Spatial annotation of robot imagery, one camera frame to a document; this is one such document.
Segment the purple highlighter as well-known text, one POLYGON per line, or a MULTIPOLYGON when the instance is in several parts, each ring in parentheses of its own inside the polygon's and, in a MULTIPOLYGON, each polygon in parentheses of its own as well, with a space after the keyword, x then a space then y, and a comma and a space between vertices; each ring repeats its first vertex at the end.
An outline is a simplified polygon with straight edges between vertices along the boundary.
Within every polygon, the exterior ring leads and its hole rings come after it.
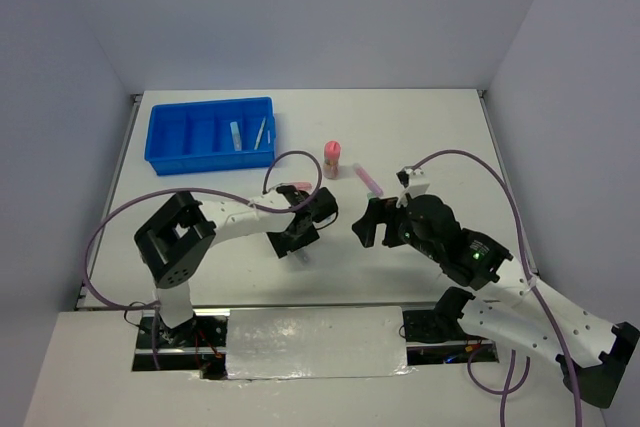
POLYGON ((369 192, 376 197, 381 197, 384 192, 382 188, 375 182, 371 175, 359 164, 353 164, 353 171, 356 176, 363 182, 369 192))

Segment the orange-capped highlighter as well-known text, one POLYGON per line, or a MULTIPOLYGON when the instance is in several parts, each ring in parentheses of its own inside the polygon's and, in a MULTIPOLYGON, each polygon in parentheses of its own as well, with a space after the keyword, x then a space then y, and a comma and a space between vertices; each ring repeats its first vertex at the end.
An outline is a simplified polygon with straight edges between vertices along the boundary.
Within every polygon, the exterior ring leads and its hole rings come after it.
POLYGON ((302 265, 308 265, 310 263, 310 259, 305 252, 299 253, 297 257, 302 265))

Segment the pink correction tape case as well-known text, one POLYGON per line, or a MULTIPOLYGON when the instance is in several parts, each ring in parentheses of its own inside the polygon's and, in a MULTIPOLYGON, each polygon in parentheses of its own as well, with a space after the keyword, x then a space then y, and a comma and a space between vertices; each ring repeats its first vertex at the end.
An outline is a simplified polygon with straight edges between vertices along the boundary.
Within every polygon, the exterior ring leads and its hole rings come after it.
POLYGON ((312 192, 314 189, 313 185, 309 182, 293 182, 291 183, 291 186, 298 191, 304 191, 308 193, 312 192))

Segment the blue-capped highlighter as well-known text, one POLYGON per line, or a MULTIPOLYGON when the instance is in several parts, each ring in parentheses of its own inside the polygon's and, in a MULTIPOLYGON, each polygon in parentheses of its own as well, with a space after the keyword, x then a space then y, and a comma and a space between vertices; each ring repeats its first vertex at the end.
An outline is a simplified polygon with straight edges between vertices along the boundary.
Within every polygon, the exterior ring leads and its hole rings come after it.
POLYGON ((233 147, 236 152, 242 150, 242 138, 240 133, 239 124, 236 121, 230 123, 230 131, 232 135, 233 147))

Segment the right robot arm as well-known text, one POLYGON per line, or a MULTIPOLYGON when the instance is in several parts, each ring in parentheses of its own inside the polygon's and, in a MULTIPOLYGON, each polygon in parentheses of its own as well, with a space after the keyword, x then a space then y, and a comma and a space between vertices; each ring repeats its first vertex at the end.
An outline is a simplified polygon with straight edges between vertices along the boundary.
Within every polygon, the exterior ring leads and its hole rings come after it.
POLYGON ((432 310, 404 315, 410 342, 485 337, 558 366, 567 389, 601 409, 611 406, 639 342, 628 322, 603 320, 537 277, 528 277, 509 250, 486 234, 460 226, 434 195, 369 200, 352 230, 363 247, 385 227, 383 245, 409 246, 450 280, 432 310))

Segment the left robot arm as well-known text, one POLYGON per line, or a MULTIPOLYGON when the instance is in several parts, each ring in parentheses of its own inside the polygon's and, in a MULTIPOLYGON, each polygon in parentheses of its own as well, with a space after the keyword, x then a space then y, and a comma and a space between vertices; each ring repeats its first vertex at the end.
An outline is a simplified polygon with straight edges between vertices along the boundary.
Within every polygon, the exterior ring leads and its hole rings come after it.
POLYGON ((279 186, 248 204, 200 202, 189 192, 174 194, 134 235, 159 302, 152 339, 182 346, 195 336, 189 280, 213 246, 264 234, 275 255, 283 258, 319 240, 317 225, 338 214, 337 200, 325 187, 312 195, 293 185, 279 186))

